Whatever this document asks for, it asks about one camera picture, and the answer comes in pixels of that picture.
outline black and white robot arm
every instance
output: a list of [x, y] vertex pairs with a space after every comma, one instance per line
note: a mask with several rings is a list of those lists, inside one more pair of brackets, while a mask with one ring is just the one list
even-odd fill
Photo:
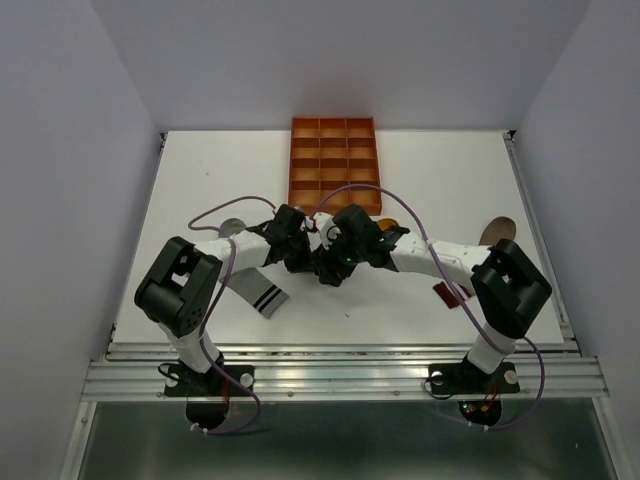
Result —
[[[308, 231], [320, 236], [321, 245], [313, 252]], [[551, 294], [548, 282], [512, 241], [502, 240], [495, 247], [439, 240], [427, 243], [404, 227], [382, 230], [357, 205], [333, 217], [318, 214], [313, 220], [283, 205], [272, 221], [236, 234], [231, 241], [236, 246], [233, 272], [284, 261], [292, 273], [312, 271], [321, 283], [339, 286], [359, 263], [369, 263], [395, 272], [446, 276], [473, 290], [487, 323], [484, 335], [478, 336], [463, 360], [462, 376], [457, 379], [457, 383], [482, 384], [473, 390], [485, 388], [487, 378], [513, 352], [516, 341], [526, 335]], [[437, 254], [440, 265], [430, 249]], [[199, 373], [210, 368], [199, 345], [201, 338], [213, 358], [220, 356], [206, 331], [199, 327], [230, 258], [229, 239], [194, 245], [175, 237], [136, 293], [136, 304], [167, 334], [181, 361]], [[175, 281], [176, 275], [187, 276], [183, 286]]]

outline purple cable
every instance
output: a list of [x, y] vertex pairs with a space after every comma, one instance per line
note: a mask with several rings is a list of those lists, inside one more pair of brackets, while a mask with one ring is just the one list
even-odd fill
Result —
[[[444, 267], [442, 265], [442, 262], [440, 261], [440, 258], [438, 257], [438, 253], [435, 251], [433, 246], [431, 244], [429, 244], [429, 237], [427, 236], [427, 232], [425, 231], [424, 226], [422, 225], [422, 222], [418, 218], [418, 215], [411, 209], [411, 207], [409, 207], [409, 205], [407, 205], [407, 203], [404, 200], [402, 200], [400, 197], [398, 197], [395, 193], [391, 193], [389, 190], [387, 190], [385, 188], [382, 188], [382, 187], [378, 187], [377, 185], [368, 185], [366, 183], [354, 183], [354, 184], [351, 184], [351, 185], [344, 185], [343, 187], [335, 189], [329, 195], [324, 197], [322, 199], [322, 201], [318, 204], [318, 206], [313, 210], [313, 213], [311, 214], [310, 218], [313, 218], [316, 215], [316, 213], [318, 213], [320, 211], [322, 206], [331, 197], [333, 197], [336, 193], [339, 193], [339, 192], [342, 192], [343, 190], [348, 190], [348, 189], [351, 189], [351, 188], [367, 188], [367, 189], [370, 189], [370, 190], [378, 190], [379, 192], [382, 192], [382, 193], [385, 193], [386, 195], [389, 195], [396, 202], [398, 202], [400, 205], [402, 205], [402, 207], [409, 213], [409, 215], [411, 215], [413, 220], [416, 222], [416, 225], [418, 226], [418, 230], [420, 230], [420, 235], [422, 235], [423, 240], [427, 244], [427, 249], [429, 250], [429, 253], [431, 253], [431, 256], [433, 257], [433, 262], [436, 264], [436, 267], [438, 268], [438, 271], [440, 272], [440, 275], [442, 275], [442, 278], [445, 281], [445, 283], [447, 284], [447, 287], [449, 287], [449, 289], [453, 293], [454, 297], [456, 297], [456, 300], [460, 303], [460, 305], [462, 306], [462, 309], [464, 310], [464, 312], [469, 317], [469, 320], [471, 320], [471, 323], [473, 324], [473, 326], [476, 328], [476, 330], [478, 330], [478, 333], [482, 336], [482, 338], [495, 351], [497, 351], [499, 353], [502, 353], [503, 355], [510, 355], [512, 352], [508, 352], [506, 350], [502, 350], [501, 348], [499, 348], [495, 344], [495, 342], [493, 340], [491, 340], [489, 335], [487, 335], [487, 333], [482, 329], [482, 326], [480, 325], [480, 322], [478, 322], [478, 320], [476, 319], [475, 315], [473, 314], [473, 312], [469, 308], [469, 305], [467, 305], [466, 301], [462, 298], [462, 295], [460, 295], [460, 292], [458, 291], [458, 289], [454, 285], [453, 281], [451, 281], [451, 278], [445, 272]], [[546, 372], [545, 372], [545, 368], [544, 368], [544, 360], [542, 358], [542, 354], [540, 353], [540, 350], [538, 349], [538, 347], [531, 340], [529, 340], [527, 337], [524, 337], [524, 340], [531, 346], [531, 348], [533, 348], [533, 351], [537, 355], [538, 361], [540, 362], [540, 388], [538, 390], [538, 395], [536, 396], [531, 408], [524, 415], [522, 415], [521, 417], [517, 418], [516, 420], [514, 420], [512, 422], [509, 422], [509, 423], [506, 423], [504, 425], [499, 425], [497, 427], [491, 427], [490, 428], [491, 430], [504, 430], [506, 428], [510, 428], [510, 427], [519, 425], [521, 422], [523, 422], [525, 419], [527, 419], [529, 417], [529, 415], [531, 413], [533, 413], [533, 411], [536, 408], [538, 408], [538, 404], [540, 403], [540, 399], [542, 398], [542, 393], [544, 392], [544, 384], [545, 384], [545, 378], [546, 378]]]
[[[221, 210], [224, 207], [227, 207], [229, 205], [232, 205], [234, 203], [240, 202], [242, 200], [260, 200], [262, 202], [267, 203], [268, 205], [271, 206], [272, 209], [275, 210], [276, 206], [271, 203], [269, 200], [267, 200], [266, 198], [263, 197], [258, 197], [255, 195], [246, 195], [244, 197], [238, 197], [236, 199], [233, 200], [229, 200], [226, 203], [223, 203], [222, 205], [218, 205], [215, 208], [212, 208], [211, 210], [207, 210], [206, 212], [198, 215], [196, 218], [194, 218], [193, 220], [191, 220], [188, 223], [188, 227], [189, 230], [194, 230], [194, 231], [202, 231], [202, 230], [213, 230], [214, 232], [220, 232], [220, 229], [218, 227], [213, 227], [213, 226], [205, 226], [205, 227], [194, 227], [193, 224], [196, 223], [198, 220], [201, 220], [202, 218], [206, 217], [207, 215], [210, 215], [214, 212], [217, 212], [218, 210]], [[242, 385], [240, 382], [238, 382], [236, 379], [234, 379], [233, 377], [231, 377], [227, 372], [225, 372], [222, 367], [220, 367], [217, 363], [216, 363], [216, 359], [211, 357], [211, 354], [207, 351], [206, 345], [204, 343], [204, 334], [206, 332], [206, 328], [207, 328], [207, 324], [209, 323], [209, 319], [211, 318], [211, 314], [213, 313], [213, 309], [216, 307], [216, 305], [218, 305], [218, 302], [220, 301], [220, 298], [222, 297], [222, 293], [225, 291], [225, 289], [227, 288], [227, 285], [229, 283], [229, 279], [231, 278], [231, 274], [233, 272], [233, 265], [235, 264], [236, 261], [236, 244], [233, 240], [231, 239], [227, 239], [229, 242], [229, 245], [231, 245], [231, 255], [229, 256], [229, 264], [227, 266], [227, 271], [224, 275], [224, 278], [222, 279], [222, 282], [220, 283], [220, 288], [218, 288], [218, 293], [216, 294], [215, 298], [213, 299], [213, 302], [211, 303], [211, 306], [209, 307], [209, 309], [207, 310], [207, 313], [204, 316], [204, 319], [202, 320], [202, 323], [200, 324], [200, 330], [199, 330], [199, 344], [200, 344], [200, 348], [202, 349], [202, 353], [204, 354], [204, 356], [206, 357], [206, 359], [209, 361], [209, 363], [211, 364], [211, 366], [216, 370], [216, 372], [218, 372], [223, 378], [225, 378], [227, 381], [229, 381], [230, 383], [232, 383], [233, 385], [235, 385], [237, 388], [243, 390], [244, 392], [246, 392], [249, 396], [251, 396], [255, 401], [256, 401], [256, 412], [254, 413], [253, 417], [251, 417], [249, 420], [247, 420], [244, 424], [240, 425], [239, 427], [235, 427], [235, 428], [231, 428], [229, 430], [223, 430], [223, 431], [209, 431], [207, 430], [206, 432], [204, 431], [204, 429], [200, 428], [199, 426], [192, 424], [192, 428], [195, 428], [197, 431], [204, 433], [206, 435], [228, 435], [231, 433], [237, 433], [241, 430], [244, 430], [245, 428], [249, 427], [250, 425], [252, 425], [260, 416], [260, 413], [262, 411], [262, 406], [260, 403], [260, 399], [258, 398], [258, 396], [253, 392], [253, 390], [251, 390], [248, 387], [245, 387], [244, 385]]]

